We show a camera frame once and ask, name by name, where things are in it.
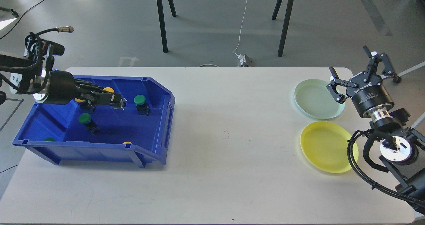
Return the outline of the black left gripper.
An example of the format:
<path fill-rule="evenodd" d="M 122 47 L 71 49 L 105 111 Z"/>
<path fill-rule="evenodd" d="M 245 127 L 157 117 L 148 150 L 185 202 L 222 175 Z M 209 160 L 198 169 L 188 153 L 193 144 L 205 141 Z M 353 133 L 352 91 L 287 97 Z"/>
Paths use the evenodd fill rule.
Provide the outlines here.
<path fill-rule="evenodd" d="M 47 74 L 47 85 L 41 92 L 34 94 L 37 103 L 68 104 L 73 99 L 80 99 L 79 107 L 83 110 L 96 110 L 108 105 L 113 109 L 124 110 L 127 100 L 119 93 L 107 90 L 89 81 L 76 79 L 69 72 L 51 71 Z"/>

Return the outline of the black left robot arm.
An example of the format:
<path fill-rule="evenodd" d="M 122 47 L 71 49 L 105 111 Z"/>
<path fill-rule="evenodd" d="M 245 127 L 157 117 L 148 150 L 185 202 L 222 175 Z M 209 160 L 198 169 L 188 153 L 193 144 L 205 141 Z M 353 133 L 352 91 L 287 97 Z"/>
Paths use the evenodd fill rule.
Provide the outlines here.
<path fill-rule="evenodd" d="M 1 75 L 1 82 L 9 86 L 10 92 L 32 95 L 38 104 L 65 105 L 76 99 L 91 110 L 101 105 L 124 109 L 127 101 L 121 94 L 77 79 L 69 72 L 53 69 L 55 56 L 62 56 L 65 48 L 41 38 L 49 32 L 72 33 L 73 27 L 30 32 L 25 38 L 23 58 L 1 55 L 1 72 L 10 73 L 9 78 Z"/>

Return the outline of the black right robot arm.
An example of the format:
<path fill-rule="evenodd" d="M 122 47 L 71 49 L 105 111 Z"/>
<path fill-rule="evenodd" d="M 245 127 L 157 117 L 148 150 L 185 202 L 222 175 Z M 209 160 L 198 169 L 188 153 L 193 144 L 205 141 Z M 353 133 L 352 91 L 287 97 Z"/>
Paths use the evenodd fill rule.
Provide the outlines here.
<path fill-rule="evenodd" d="M 424 151 L 424 135 L 415 128 L 407 128 L 410 114 L 405 108 L 392 110 L 393 99 L 383 85 L 391 78 L 400 83 L 401 77 L 395 72 L 386 53 L 371 52 L 363 46 L 369 62 L 366 69 L 349 80 L 342 80 L 336 70 L 330 67 L 330 83 L 326 86 L 334 101 L 343 104 L 351 99 L 361 118 L 370 118 L 370 129 L 355 131 L 348 140 L 347 156 L 355 173 L 372 189 L 377 189 L 396 199 L 407 202 L 416 212 L 424 214 L 424 167 L 411 176 L 403 175 L 400 166 L 418 165 Z M 355 162 L 354 143 L 365 136 L 363 159 L 372 168 L 390 172 L 398 181 L 395 190 L 389 189 L 366 175 Z"/>

